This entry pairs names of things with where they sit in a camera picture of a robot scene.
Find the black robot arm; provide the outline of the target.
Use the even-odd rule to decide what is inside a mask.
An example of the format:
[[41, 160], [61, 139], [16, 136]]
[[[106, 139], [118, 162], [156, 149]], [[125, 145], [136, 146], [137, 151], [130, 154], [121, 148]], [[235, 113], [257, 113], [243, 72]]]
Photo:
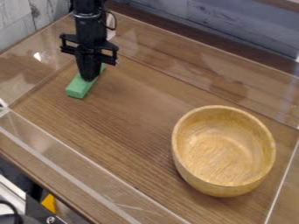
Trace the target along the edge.
[[93, 81], [102, 64], [117, 64], [118, 47], [108, 41], [108, 0], [72, 0], [74, 34], [60, 35], [60, 51], [76, 58], [78, 74], [84, 81]]

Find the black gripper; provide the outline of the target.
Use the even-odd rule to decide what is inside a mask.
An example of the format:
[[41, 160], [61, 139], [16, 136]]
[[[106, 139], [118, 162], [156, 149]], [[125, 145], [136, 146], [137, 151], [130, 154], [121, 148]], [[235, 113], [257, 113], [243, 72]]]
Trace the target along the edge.
[[[78, 43], [77, 36], [74, 34], [60, 35], [60, 51], [62, 53], [74, 55], [76, 63], [78, 67], [78, 74], [84, 81], [93, 81], [100, 74], [101, 63], [106, 63], [112, 66], [117, 64], [117, 51], [118, 47], [109, 41], [104, 41], [93, 46], [85, 46]], [[89, 74], [89, 57], [90, 57], [90, 74]]]

